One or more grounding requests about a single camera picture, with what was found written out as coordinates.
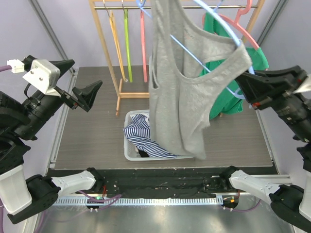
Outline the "grey tank top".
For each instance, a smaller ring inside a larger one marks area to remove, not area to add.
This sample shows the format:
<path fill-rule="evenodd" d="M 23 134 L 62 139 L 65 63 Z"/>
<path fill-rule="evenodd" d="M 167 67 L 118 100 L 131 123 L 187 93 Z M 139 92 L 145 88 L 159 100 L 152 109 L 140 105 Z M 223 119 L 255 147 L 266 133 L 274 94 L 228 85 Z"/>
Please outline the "grey tank top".
<path fill-rule="evenodd" d="M 227 23 L 229 37 L 194 24 L 178 0 L 151 1 L 153 50 L 150 62 L 151 139 L 174 155 L 205 159 L 203 131 L 221 92 L 252 65 L 243 42 Z"/>

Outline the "yellow plastic hanger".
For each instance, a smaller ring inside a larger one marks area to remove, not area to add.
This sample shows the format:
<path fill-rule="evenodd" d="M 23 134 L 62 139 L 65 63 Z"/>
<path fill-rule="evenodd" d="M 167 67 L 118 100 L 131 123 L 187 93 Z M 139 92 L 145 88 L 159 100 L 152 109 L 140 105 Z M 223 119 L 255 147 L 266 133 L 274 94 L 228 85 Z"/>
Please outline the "yellow plastic hanger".
<path fill-rule="evenodd" d="M 127 82 L 128 79 L 126 78 L 125 72 L 124 72 L 123 61 L 122 61 L 122 56 L 121 56 L 120 42 L 119 42 L 119 37 L 118 37 L 118 33 L 117 33 L 115 17 L 114 17 L 114 14 L 113 14 L 112 10 L 109 13 L 109 23 L 110 23 L 110 28 L 111 28 L 111 31 L 112 31 L 114 43 L 115 43 L 115 48 L 116 48 L 116 52 L 117 52 L 117 57 L 118 57 L 118 61 L 119 61 L 119 66 L 120 66 L 120 70 L 121 70 L 122 79 L 125 82 Z"/>

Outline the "blue white striped tank top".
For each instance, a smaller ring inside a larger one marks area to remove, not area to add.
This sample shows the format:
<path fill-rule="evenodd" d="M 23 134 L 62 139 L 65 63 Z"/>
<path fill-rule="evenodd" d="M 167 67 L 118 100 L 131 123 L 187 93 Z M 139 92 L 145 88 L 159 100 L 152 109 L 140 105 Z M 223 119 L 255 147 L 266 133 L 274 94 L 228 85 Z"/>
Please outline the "blue white striped tank top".
<path fill-rule="evenodd" d="M 139 151 L 147 153 L 149 158 L 175 159 L 177 156 L 162 148 L 151 139 L 149 110 L 129 112 L 130 122 L 124 127 L 125 138 Z"/>

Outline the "black tank top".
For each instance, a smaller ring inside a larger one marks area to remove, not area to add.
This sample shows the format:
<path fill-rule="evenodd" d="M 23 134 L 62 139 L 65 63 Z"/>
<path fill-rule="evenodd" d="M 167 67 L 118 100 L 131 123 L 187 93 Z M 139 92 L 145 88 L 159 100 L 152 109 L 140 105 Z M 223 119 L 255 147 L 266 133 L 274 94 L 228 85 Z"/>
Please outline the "black tank top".
<path fill-rule="evenodd" d="M 149 158 L 148 153 L 146 153 L 146 152 L 143 151 L 143 150 L 139 150 L 138 153 L 139 153 L 139 155 L 140 155 L 141 158 Z"/>

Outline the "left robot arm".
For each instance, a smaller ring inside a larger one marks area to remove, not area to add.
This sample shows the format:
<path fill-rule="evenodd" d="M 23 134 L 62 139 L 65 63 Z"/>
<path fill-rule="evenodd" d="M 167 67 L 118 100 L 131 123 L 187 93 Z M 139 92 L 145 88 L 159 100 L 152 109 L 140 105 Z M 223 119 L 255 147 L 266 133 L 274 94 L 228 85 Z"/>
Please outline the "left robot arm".
<path fill-rule="evenodd" d="M 59 197 L 78 191 L 100 193 L 104 178 L 94 168 L 65 177 L 34 175 L 25 178 L 24 154 L 36 135 L 58 109 L 81 108 L 88 112 L 93 106 L 102 81 L 71 93 L 57 86 L 58 80 L 74 65 L 72 59 L 48 61 L 28 56 L 8 60 L 1 71 L 22 73 L 28 86 L 36 88 L 32 96 L 18 102 L 5 93 L 0 95 L 0 200 L 13 224 L 18 224 L 51 207 Z"/>

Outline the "lime green hanger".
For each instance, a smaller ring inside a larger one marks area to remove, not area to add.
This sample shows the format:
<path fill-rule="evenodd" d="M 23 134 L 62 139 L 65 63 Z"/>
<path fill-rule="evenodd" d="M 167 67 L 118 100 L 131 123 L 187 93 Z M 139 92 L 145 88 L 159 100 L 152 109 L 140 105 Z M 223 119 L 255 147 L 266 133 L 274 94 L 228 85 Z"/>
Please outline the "lime green hanger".
<path fill-rule="evenodd" d="M 131 52 L 130 52 L 130 41 L 129 41 L 129 22 L 128 22 L 128 10 L 125 9 L 124 15 L 124 33 L 125 33 L 125 43 L 126 43 L 126 54 L 127 54 L 127 66 L 129 82 L 133 82 L 132 66 L 131 66 Z"/>

